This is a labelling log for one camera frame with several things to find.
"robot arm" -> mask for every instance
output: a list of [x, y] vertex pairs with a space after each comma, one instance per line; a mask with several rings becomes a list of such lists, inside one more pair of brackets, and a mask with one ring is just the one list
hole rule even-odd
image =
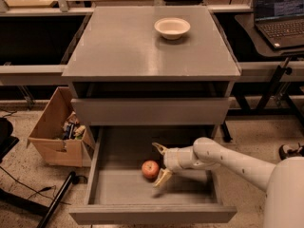
[[288, 158], [275, 165], [229, 150], [207, 138], [199, 138], [193, 146], [185, 148], [153, 145], [163, 155], [166, 166], [155, 186], [161, 186], [182, 169], [208, 170], [220, 163], [266, 192], [263, 228], [304, 227], [303, 157]]

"apple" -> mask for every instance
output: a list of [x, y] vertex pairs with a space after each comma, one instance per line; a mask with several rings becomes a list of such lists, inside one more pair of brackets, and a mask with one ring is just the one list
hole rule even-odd
[[145, 161], [142, 164], [142, 174], [147, 179], [155, 179], [159, 175], [160, 167], [155, 161]]

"concrete floor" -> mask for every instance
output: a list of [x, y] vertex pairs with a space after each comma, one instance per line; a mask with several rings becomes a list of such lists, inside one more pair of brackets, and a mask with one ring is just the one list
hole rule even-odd
[[[74, 168], [63, 166], [50, 166], [44, 162], [35, 147], [28, 145], [28, 136], [42, 113], [42, 107], [35, 106], [31, 111], [24, 107], [18, 108], [17, 113], [8, 117], [14, 125], [13, 136], [20, 142], [3, 159], [1, 167], [10, 172], [17, 180], [40, 190], [47, 186], [56, 186], [44, 195], [53, 197], [70, 171], [88, 177], [89, 168]], [[298, 142], [304, 143], [303, 127], [294, 116], [263, 116], [263, 117], [234, 117], [229, 118], [227, 125], [233, 140], [229, 143], [222, 139], [219, 130], [216, 141], [227, 148], [257, 157], [267, 162], [279, 162], [277, 149], [284, 143], [297, 146]], [[84, 228], [128, 228], [128, 227], [184, 227], [184, 228], [259, 228], [262, 227], [264, 211], [264, 193], [255, 188], [251, 183], [241, 179], [225, 167], [217, 171], [220, 181], [220, 191], [224, 205], [236, 206], [237, 214], [227, 224], [181, 224], [181, 225], [94, 225], [78, 226], [68, 214], [70, 205], [83, 204], [86, 195], [86, 184], [81, 181], [71, 185], [63, 201], [69, 204], [60, 204], [52, 216], [47, 227], [84, 227]], [[29, 198], [33, 192], [10, 178], [0, 169], [0, 188], [7, 192]], [[35, 195], [31, 200], [44, 205], [51, 203]], [[12, 207], [0, 201], [0, 227], [36, 227], [40, 217], [31, 215], [21, 209]]]

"bowl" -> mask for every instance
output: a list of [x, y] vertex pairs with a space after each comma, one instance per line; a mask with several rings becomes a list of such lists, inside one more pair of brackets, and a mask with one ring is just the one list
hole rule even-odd
[[190, 29], [190, 24], [180, 18], [163, 18], [154, 24], [155, 30], [168, 40], [178, 40]]

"closed drawer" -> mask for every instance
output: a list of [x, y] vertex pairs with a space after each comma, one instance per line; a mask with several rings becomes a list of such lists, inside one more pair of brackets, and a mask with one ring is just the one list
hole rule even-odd
[[192, 144], [197, 127], [108, 126], [96, 141], [85, 205], [70, 209], [78, 224], [228, 222], [235, 207], [223, 206], [217, 176], [185, 170], [163, 187], [153, 187], [141, 171], [145, 160], [162, 166], [152, 142], [168, 147]]
[[227, 98], [73, 99], [79, 119], [88, 125], [222, 124]]

